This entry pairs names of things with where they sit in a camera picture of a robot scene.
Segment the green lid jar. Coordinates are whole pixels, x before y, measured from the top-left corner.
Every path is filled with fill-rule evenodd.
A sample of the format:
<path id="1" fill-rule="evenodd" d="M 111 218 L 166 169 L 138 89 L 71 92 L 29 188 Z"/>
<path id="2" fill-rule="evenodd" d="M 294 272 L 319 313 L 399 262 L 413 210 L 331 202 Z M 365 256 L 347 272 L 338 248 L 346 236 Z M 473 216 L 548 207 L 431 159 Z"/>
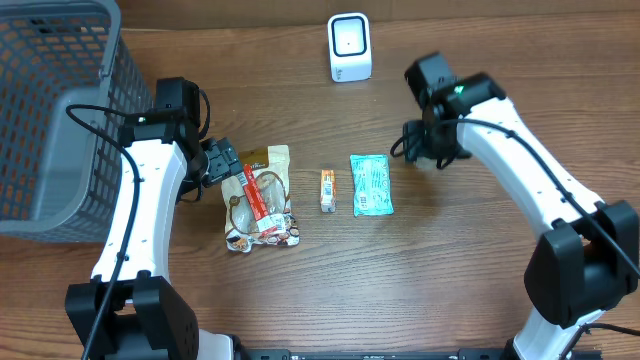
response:
<path id="1" fill-rule="evenodd" d="M 437 160 L 419 157 L 415 162 L 415 166 L 424 171 L 431 171 L 437 168 L 437 163 Z"/>

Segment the teal wet wipes pack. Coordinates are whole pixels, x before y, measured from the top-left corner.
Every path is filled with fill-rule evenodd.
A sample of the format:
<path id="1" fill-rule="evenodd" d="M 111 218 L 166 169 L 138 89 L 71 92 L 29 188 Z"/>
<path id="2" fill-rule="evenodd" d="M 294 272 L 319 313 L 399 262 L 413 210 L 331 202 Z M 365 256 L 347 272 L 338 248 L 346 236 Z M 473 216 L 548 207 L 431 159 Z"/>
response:
<path id="1" fill-rule="evenodd" d="M 351 155 L 354 181 L 354 216 L 394 213 L 389 160 L 386 155 Z"/>

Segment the red white snack bar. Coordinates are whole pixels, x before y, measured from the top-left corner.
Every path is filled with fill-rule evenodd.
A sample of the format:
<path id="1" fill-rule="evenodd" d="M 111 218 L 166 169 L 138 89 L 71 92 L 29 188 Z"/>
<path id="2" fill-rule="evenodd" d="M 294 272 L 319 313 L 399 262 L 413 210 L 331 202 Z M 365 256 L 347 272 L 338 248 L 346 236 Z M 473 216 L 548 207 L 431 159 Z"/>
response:
<path id="1" fill-rule="evenodd" d="M 257 229 L 262 236 L 271 236 L 278 228 L 275 220 L 267 210 L 250 165 L 243 166 L 242 176 L 241 184 L 254 215 Z"/>

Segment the orange tissue pack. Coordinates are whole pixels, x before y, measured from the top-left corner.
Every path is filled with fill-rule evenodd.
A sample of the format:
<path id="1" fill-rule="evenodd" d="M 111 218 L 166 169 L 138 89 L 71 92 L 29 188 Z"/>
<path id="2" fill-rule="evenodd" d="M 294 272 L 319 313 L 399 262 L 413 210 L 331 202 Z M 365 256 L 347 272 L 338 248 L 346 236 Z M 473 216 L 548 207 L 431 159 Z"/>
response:
<path id="1" fill-rule="evenodd" d="M 334 171 L 330 169 L 321 171 L 320 207 L 323 213 L 336 211 L 336 180 Z"/>

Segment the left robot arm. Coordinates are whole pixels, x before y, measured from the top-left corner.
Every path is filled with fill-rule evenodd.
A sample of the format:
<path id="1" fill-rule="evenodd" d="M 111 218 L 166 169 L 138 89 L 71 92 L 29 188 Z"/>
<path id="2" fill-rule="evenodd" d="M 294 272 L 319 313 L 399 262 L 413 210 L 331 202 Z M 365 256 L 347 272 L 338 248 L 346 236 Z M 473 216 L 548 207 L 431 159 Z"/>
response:
<path id="1" fill-rule="evenodd" d="M 168 255 L 182 195 L 241 174 L 228 139 L 207 137 L 209 100 L 182 77 L 156 84 L 153 108 L 123 114 L 115 137 L 121 154 L 115 211 L 87 283 L 69 286 L 65 310 L 85 359 L 245 358 L 237 337 L 200 328 L 170 282 Z"/>

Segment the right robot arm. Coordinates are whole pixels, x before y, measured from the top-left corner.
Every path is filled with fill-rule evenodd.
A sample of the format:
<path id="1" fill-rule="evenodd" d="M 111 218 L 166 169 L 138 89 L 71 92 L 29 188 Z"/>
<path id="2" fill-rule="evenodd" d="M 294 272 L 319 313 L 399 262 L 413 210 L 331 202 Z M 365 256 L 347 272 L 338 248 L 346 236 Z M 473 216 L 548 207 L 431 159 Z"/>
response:
<path id="1" fill-rule="evenodd" d="M 504 359 L 576 359 L 581 337 L 639 284 L 639 215 L 576 180 L 527 128 L 488 74 L 462 78 L 435 52 L 404 78 L 422 115 L 390 150 L 443 170 L 477 158 L 527 218 L 536 246 L 524 272 L 532 311 Z"/>

